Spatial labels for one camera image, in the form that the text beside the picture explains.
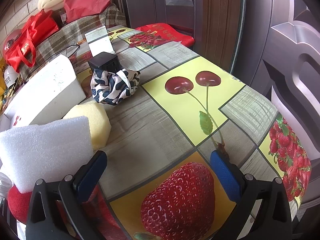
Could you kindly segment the yellow round sponge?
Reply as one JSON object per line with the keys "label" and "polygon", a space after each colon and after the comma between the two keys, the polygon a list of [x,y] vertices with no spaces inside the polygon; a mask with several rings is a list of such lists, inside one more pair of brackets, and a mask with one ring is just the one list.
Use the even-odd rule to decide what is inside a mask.
{"label": "yellow round sponge", "polygon": [[112,128],[104,107],[96,101],[88,101],[80,105],[75,105],[63,119],[71,119],[80,116],[85,116],[89,120],[93,150],[96,151],[104,148]]}

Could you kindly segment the white foam block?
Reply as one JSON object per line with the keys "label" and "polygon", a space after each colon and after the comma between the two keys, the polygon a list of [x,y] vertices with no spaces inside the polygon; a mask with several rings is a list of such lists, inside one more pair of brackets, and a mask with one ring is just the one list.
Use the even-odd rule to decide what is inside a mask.
{"label": "white foam block", "polygon": [[1,161],[20,193],[31,192],[38,179],[49,183],[74,175],[92,155],[85,116],[1,132]]}

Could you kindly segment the red apple plush toy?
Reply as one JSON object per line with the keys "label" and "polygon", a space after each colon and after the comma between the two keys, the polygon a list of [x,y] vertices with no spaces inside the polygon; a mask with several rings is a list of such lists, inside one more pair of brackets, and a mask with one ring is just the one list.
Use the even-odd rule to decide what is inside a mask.
{"label": "red apple plush toy", "polygon": [[14,185],[8,192],[8,206],[12,215],[21,223],[27,223],[32,192],[20,193]]}

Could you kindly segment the fruit pattern tablecloth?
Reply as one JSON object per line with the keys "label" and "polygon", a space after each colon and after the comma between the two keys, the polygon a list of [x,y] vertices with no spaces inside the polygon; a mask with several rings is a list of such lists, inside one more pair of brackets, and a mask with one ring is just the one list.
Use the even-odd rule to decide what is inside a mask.
{"label": "fruit pattern tablecloth", "polygon": [[[106,239],[140,237],[144,198],[184,164],[208,166],[219,143],[242,173],[288,181],[297,214],[305,186],[291,176],[309,172],[310,161],[270,100],[180,43],[122,26],[109,33],[120,64],[139,71],[140,83],[133,96],[105,106],[108,164],[84,210]],[[304,158],[297,169],[294,148]]]}

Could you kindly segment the white shallow cardboard box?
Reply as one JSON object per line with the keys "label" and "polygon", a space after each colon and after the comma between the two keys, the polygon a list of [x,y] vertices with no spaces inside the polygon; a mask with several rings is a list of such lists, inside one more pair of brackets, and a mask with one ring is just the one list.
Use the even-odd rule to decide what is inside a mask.
{"label": "white shallow cardboard box", "polygon": [[38,71],[1,115],[1,131],[63,118],[86,95],[69,58],[59,55]]}

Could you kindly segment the black cube box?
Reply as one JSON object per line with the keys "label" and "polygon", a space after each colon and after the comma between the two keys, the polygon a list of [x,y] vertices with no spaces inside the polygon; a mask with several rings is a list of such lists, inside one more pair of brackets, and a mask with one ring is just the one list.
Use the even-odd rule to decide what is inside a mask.
{"label": "black cube box", "polygon": [[88,64],[92,71],[94,71],[95,69],[100,69],[116,73],[121,70],[121,65],[117,55],[104,51],[92,57],[88,61]]}

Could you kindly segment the grey folded card stand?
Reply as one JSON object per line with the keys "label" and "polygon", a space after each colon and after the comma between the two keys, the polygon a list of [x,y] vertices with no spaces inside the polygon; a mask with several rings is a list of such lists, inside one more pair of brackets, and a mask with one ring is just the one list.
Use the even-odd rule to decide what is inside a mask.
{"label": "grey folded card stand", "polygon": [[112,43],[105,26],[94,29],[85,34],[86,41],[92,56],[97,56],[102,52],[115,54]]}

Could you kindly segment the plaid covered bench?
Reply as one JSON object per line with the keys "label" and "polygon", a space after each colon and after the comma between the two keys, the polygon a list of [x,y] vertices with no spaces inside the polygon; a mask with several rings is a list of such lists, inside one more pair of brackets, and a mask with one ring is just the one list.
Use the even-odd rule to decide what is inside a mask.
{"label": "plaid covered bench", "polygon": [[54,55],[85,39],[86,33],[99,27],[111,28],[117,25],[125,27],[126,18],[125,14],[115,4],[109,5],[100,14],[85,16],[65,25],[36,46],[36,59],[33,67],[30,68],[23,63],[20,64],[22,81],[27,82],[31,74]]}

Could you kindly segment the red glossy tote bag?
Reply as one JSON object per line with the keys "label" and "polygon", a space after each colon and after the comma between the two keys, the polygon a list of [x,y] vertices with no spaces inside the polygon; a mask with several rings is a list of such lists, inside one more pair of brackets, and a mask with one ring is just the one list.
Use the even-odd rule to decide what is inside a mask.
{"label": "red glossy tote bag", "polygon": [[36,15],[30,16],[21,30],[20,37],[13,43],[5,54],[5,60],[19,73],[23,62],[29,68],[35,65],[36,47],[59,30],[53,19],[53,11],[42,9]]}

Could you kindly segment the red helmet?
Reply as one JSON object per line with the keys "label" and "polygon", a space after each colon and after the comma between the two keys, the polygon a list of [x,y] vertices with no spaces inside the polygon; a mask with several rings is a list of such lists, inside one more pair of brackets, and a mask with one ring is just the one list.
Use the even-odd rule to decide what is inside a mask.
{"label": "red helmet", "polygon": [[15,41],[21,36],[22,29],[13,30],[5,39],[3,43],[3,56],[5,56],[6,52],[10,49],[10,47],[15,43]]}

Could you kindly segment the red printed bag by door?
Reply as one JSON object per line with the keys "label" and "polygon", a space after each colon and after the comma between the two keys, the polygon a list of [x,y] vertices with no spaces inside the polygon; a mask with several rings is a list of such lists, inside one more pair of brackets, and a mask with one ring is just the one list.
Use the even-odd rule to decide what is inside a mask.
{"label": "red printed bag by door", "polygon": [[193,37],[179,33],[172,26],[166,23],[147,24],[141,27],[137,27],[136,30],[155,36],[160,36],[165,40],[180,42],[182,45],[188,48],[192,47],[195,43]]}

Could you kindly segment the brown wooden door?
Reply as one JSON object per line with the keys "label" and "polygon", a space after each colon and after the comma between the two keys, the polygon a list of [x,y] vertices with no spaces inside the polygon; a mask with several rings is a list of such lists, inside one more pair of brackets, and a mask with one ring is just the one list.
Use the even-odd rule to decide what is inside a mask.
{"label": "brown wooden door", "polygon": [[118,0],[130,27],[166,23],[194,38],[193,49],[232,72],[239,50],[245,0]]}

